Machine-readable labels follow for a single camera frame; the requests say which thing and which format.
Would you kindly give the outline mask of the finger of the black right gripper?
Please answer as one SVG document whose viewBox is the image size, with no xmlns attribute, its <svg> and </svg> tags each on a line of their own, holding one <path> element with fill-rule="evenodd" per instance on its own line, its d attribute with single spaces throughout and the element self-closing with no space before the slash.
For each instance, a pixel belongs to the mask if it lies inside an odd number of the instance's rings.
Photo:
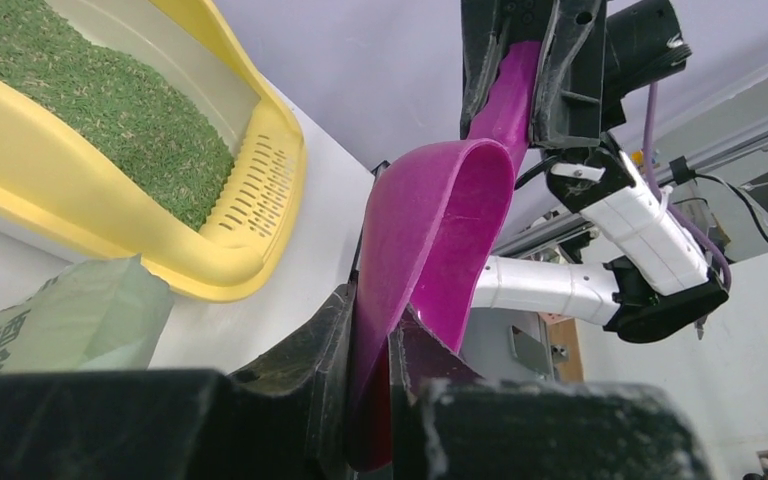
<svg viewBox="0 0 768 480">
<path fill-rule="evenodd" d="M 607 3 L 601 0 L 551 3 L 531 102 L 533 146 L 599 144 L 606 13 Z"/>
<path fill-rule="evenodd" d="M 462 103 L 460 137 L 485 107 L 508 42 L 516 1 L 463 0 L 460 4 L 462 38 Z"/>
</svg>

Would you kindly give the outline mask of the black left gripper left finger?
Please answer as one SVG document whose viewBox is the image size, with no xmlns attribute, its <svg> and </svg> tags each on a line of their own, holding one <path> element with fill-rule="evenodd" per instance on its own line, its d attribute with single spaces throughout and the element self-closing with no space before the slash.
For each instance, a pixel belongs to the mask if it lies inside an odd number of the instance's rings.
<svg viewBox="0 0 768 480">
<path fill-rule="evenodd" d="M 242 367 L 0 376 L 0 479 L 349 479 L 356 290 Z"/>
</svg>

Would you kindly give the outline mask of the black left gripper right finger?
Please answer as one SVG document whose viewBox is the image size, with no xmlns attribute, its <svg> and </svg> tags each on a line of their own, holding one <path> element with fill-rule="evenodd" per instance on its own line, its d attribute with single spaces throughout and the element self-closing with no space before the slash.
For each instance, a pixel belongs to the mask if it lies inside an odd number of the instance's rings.
<svg viewBox="0 0 768 480">
<path fill-rule="evenodd" d="M 640 384 L 491 381 L 415 313 L 389 337 L 397 479 L 708 479 L 666 394 Z"/>
</svg>

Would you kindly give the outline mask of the magenta plastic scoop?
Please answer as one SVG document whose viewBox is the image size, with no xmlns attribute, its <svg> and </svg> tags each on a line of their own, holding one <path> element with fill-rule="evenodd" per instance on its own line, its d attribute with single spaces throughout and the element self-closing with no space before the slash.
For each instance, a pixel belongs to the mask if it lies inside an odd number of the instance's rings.
<svg viewBox="0 0 768 480">
<path fill-rule="evenodd" d="M 353 313 L 345 445 L 369 471 L 392 457 L 387 340 L 407 308 L 458 349 L 478 277 L 509 211 L 529 146 L 541 45 L 513 44 L 463 140 L 416 148 L 367 201 Z"/>
</svg>

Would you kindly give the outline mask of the green cat litter bag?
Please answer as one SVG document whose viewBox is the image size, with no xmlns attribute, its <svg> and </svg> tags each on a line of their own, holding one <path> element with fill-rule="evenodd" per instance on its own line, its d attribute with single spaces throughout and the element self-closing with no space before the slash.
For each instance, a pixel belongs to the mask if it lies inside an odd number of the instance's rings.
<svg viewBox="0 0 768 480">
<path fill-rule="evenodd" d="M 138 256 L 72 265 L 0 310 L 0 374 L 145 369 L 173 305 Z"/>
</svg>

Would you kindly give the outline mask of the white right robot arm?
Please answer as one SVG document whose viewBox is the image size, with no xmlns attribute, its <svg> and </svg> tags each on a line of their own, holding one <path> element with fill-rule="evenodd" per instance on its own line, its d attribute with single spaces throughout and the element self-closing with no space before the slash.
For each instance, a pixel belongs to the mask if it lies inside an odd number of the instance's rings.
<svg viewBox="0 0 768 480">
<path fill-rule="evenodd" d="M 542 179 L 620 251 L 590 265 L 491 256 L 472 306 L 559 314 L 644 344 L 723 304 L 722 255 L 611 135 L 628 93 L 685 68 L 672 4 L 609 13 L 604 1 L 464 1 L 460 12 L 462 137 L 499 142 L 516 188 Z"/>
</svg>

